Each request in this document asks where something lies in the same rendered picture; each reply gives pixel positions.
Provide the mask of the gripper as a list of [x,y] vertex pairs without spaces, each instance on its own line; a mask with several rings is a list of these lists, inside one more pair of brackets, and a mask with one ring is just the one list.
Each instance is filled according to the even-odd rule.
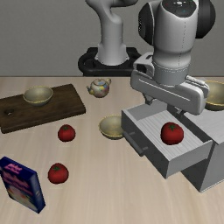
[[206,106],[208,85],[201,80],[187,75],[178,85],[161,84],[155,81],[155,68],[152,55],[148,52],[134,62],[130,85],[145,95],[145,103],[151,105],[154,99],[178,108],[176,117],[181,118],[185,112],[199,115]]

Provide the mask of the red tomato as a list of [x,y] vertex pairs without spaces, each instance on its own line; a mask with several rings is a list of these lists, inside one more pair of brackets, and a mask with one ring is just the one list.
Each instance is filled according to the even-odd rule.
[[68,176],[68,169],[61,163],[53,164],[48,171],[48,179],[53,184],[62,184],[66,182]]
[[62,142],[73,141],[75,135],[76,135],[75,129],[68,124],[64,124],[59,128],[58,138]]
[[184,139],[184,131],[175,122],[167,122],[161,129],[160,138],[167,145],[179,144]]

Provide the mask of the grey open drawer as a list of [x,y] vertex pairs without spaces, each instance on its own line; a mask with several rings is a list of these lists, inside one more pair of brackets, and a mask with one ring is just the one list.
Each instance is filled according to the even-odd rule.
[[191,125],[183,115],[175,117],[161,101],[122,111],[124,137],[165,179],[208,157],[212,141]]

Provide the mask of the grey cabinet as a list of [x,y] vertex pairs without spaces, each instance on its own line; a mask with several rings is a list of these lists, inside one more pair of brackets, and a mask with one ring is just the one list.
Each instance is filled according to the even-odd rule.
[[168,106],[165,113],[184,128],[185,138],[173,146],[160,144],[161,175],[167,179],[182,172],[200,193],[224,181],[224,110],[191,115]]

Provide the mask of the floral porcelain teapot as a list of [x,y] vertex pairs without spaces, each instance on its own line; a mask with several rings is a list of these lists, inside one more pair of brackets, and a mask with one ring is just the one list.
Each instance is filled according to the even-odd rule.
[[109,93],[111,79],[95,79],[87,86],[87,91],[96,98],[103,98]]

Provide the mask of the flat brown wooden board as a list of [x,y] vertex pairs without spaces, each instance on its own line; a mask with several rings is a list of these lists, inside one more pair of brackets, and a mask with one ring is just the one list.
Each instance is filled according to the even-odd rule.
[[32,106],[21,94],[0,99],[0,130],[3,134],[86,113],[72,84],[54,87],[44,106]]

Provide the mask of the blue carton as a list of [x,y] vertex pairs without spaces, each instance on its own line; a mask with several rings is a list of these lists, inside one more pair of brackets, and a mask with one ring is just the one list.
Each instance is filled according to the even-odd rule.
[[38,174],[8,158],[0,159],[0,176],[9,197],[39,214],[46,206]]

